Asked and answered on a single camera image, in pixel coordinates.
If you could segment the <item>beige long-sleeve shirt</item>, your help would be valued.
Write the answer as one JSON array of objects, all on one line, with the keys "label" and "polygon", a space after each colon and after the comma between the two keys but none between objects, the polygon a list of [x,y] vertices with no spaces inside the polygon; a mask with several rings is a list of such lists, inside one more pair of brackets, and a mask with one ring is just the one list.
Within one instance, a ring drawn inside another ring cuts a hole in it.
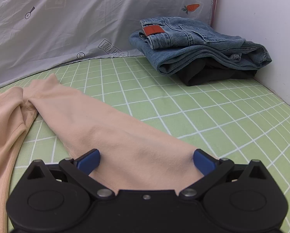
[{"label": "beige long-sleeve shirt", "polygon": [[13,168],[37,116],[70,157],[98,149],[101,163],[90,176],[114,191],[179,192],[202,178],[192,160],[192,145],[60,84],[51,74],[28,87],[0,92],[0,232],[7,231],[6,201]]}]

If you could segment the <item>folded black garment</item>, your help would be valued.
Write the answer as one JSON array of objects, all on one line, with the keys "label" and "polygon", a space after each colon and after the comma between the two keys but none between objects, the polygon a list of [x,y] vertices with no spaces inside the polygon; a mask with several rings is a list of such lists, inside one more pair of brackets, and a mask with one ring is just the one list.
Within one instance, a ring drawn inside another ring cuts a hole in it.
[{"label": "folded black garment", "polygon": [[196,86],[210,81],[253,78],[256,72],[256,70],[235,70],[207,57],[192,61],[176,75],[186,86]]}]

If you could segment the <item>folded blue jeans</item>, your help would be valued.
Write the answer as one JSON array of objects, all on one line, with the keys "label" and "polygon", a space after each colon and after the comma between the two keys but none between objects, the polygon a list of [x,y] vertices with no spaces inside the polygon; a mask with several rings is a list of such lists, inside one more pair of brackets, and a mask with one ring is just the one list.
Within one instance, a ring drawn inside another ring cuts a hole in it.
[{"label": "folded blue jeans", "polygon": [[209,25],[185,17],[154,17],[129,41],[162,75],[173,75],[200,58],[212,58],[234,70],[259,70],[272,62],[261,44],[216,32]]}]

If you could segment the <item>grey carrot-print sheet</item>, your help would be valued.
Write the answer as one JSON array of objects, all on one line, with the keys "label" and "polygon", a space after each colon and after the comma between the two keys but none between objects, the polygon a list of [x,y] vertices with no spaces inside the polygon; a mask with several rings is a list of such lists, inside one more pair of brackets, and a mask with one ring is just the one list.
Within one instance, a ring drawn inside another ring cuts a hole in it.
[{"label": "grey carrot-print sheet", "polygon": [[142,19],[212,22],[215,0],[0,0],[0,87],[61,64],[137,54]]}]

